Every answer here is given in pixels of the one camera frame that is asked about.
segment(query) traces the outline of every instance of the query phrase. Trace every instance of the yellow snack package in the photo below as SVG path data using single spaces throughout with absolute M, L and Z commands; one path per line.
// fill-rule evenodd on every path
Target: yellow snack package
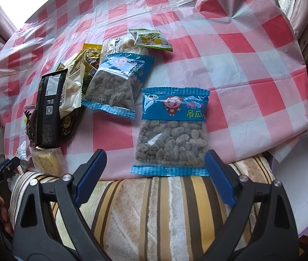
M 134 46 L 173 51 L 172 45 L 159 30 L 139 28 L 129 29 L 129 32 L 135 38 Z
M 66 160 L 61 148 L 42 149 L 30 147 L 34 167 L 41 173 L 59 177 L 66 172 Z
M 67 76 L 80 69 L 80 64 L 85 65 L 82 93 L 85 94 L 87 88 L 95 75 L 100 64 L 102 45 L 84 43 L 83 49 L 78 53 L 75 60 L 66 66 Z

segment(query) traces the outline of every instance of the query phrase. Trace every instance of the barcode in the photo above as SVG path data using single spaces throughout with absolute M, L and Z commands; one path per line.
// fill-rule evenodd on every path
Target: barcode
M 47 112 L 45 114 L 46 115 L 51 115 L 52 114 L 52 106 L 47 106 Z

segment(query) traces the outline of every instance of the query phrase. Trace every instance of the table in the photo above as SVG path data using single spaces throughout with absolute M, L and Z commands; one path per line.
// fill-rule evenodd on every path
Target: table
M 0 121 L 5 155 L 26 139 L 23 107 L 35 103 L 40 76 L 78 52 L 129 28 L 161 30 L 173 53 L 156 58 L 145 87 L 210 90 L 209 147 L 224 162 L 273 149 L 282 159 L 308 127 L 306 67 L 277 0 L 49 0 L 0 52 Z M 141 97 L 134 120 L 87 110 L 61 149 L 73 172 L 97 148 L 102 179 L 134 177 Z

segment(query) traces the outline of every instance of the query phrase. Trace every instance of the cartoon character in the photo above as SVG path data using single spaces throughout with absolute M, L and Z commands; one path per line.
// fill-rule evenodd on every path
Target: cartoon character
M 182 105 L 182 102 L 183 100 L 179 96 L 170 96 L 164 100 L 163 105 L 168 114 L 174 116 L 177 111 L 180 111 L 179 107 Z
M 128 61 L 128 59 L 126 57 L 122 57 L 122 58 L 118 58 L 115 60 L 114 64 L 117 66 L 123 66 L 124 64 L 126 64 Z

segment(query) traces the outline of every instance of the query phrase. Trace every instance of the finger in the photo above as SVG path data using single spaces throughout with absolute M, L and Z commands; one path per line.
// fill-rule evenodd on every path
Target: finger
M 0 205 L 3 206 L 4 205 L 4 199 L 2 197 L 0 197 Z
M 9 213 L 7 209 L 5 209 L 3 206 L 0 207 L 0 216 L 2 217 L 2 220 L 5 222 L 9 220 Z
M 4 225 L 4 229 L 5 231 L 10 234 L 11 236 L 13 235 L 13 228 L 10 224 L 10 222 L 6 222 L 5 225 Z

